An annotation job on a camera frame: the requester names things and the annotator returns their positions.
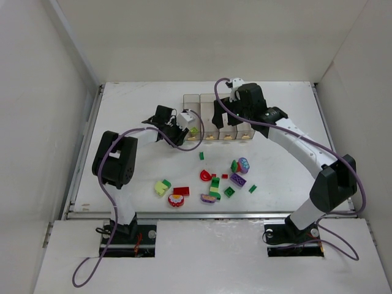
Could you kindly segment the lime arch green brick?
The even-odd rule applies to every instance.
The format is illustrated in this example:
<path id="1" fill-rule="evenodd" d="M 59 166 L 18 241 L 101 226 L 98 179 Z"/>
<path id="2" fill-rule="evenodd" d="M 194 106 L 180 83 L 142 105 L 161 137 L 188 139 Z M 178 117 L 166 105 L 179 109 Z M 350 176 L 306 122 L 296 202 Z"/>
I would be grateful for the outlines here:
<path id="1" fill-rule="evenodd" d="M 165 193 L 171 188 L 172 184 L 166 179 L 163 179 L 162 181 L 158 181 L 154 185 L 154 191 L 158 196 L 164 196 Z"/>

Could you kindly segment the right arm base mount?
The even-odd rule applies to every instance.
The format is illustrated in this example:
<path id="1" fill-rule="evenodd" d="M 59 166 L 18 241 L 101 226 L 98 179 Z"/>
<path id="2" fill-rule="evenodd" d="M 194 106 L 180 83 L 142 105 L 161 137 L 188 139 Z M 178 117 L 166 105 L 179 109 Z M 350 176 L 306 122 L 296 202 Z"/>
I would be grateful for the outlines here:
<path id="1" fill-rule="evenodd" d="M 264 224 L 268 257 L 324 257 L 316 224 L 292 231 L 286 224 Z"/>

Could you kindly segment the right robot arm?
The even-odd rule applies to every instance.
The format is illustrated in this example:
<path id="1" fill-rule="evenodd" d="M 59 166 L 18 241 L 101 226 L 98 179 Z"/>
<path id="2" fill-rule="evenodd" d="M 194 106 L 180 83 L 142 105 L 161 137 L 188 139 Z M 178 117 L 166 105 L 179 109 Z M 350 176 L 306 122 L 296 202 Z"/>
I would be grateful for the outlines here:
<path id="1" fill-rule="evenodd" d="M 288 239 L 296 238 L 357 192 L 360 181 L 353 157 L 340 156 L 313 141 L 297 128 L 286 112 L 267 105 L 258 84 L 246 83 L 240 78 L 219 81 L 225 82 L 230 95 L 216 97 L 213 124 L 218 129 L 223 128 L 224 114 L 230 126 L 249 123 L 255 131 L 291 154 L 315 180 L 308 199 L 285 219 L 282 231 Z"/>

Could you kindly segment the red rectangular brick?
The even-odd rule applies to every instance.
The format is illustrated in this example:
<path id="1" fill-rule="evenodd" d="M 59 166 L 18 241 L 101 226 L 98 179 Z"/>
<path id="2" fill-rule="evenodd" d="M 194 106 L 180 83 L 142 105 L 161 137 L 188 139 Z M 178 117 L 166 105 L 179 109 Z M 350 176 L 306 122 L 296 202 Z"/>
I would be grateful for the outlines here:
<path id="1" fill-rule="evenodd" d="M 174 187 L 173 194 L 174 195 L 182 195 L 184 197 L 187 197 L 190 195 L 190 189 L 187 186 L 186 187 Z"/>

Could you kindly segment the lime and green brick stack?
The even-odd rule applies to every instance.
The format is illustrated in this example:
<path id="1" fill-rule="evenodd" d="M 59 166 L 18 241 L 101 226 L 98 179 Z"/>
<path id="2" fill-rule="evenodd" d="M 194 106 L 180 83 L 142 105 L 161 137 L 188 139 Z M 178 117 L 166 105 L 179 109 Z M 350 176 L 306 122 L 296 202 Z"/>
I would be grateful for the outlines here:
<path id="1" fill-rule="evenodd" d="M 196 137 L 197 134 L 199 133 L 199 130 L 198 130 L 196 127 L 192 127 L 192 128 L 189 130 L 189 132 L 190 132 L 190 136 L 191 136 L 191 137 Z"/>

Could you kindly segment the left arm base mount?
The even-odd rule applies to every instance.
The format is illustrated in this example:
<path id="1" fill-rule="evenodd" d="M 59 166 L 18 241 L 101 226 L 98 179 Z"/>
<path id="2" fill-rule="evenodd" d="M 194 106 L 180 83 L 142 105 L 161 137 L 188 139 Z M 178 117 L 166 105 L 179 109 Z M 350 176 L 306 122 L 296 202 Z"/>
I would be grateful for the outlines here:
<path id="1" fill-rule="evenodd" d="M 104 257 L 151 258 L 155 257 L 156 224 L 136 225 L 131 234 L 115 233 Z"/>

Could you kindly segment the green lime tall stack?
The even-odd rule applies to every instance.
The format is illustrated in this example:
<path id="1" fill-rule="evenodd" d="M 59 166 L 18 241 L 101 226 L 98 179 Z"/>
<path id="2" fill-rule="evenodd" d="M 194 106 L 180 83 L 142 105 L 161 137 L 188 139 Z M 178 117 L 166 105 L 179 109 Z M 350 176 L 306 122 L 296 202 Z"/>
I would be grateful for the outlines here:
<path id="1" fill-rule="evenodd" d="M 221 199 L 221 195 L 219 193 L 219 183 L 220 183 L 220 178 L 212 177 L 211 185 L 209 188 L 209 196 L 214 197 L 216 200 Z"/>

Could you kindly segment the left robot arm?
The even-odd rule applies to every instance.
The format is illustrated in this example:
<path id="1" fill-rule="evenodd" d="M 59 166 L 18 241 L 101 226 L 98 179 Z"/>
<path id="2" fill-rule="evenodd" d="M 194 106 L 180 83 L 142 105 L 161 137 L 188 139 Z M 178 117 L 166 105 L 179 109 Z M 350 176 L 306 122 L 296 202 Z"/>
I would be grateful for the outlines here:
<path id="1" fill-rule="evenodd" d="M 188 110 L 178 113 L 173 108 L 159 105 L 152 117 L 124 135 L 105 131 L 92 163 L 93 175 L 101 186 L 109 185 L 121 190 L 134 175 L 139 149 L 160 140 L 171 146 L 181 146 L 193 120 Z"/>

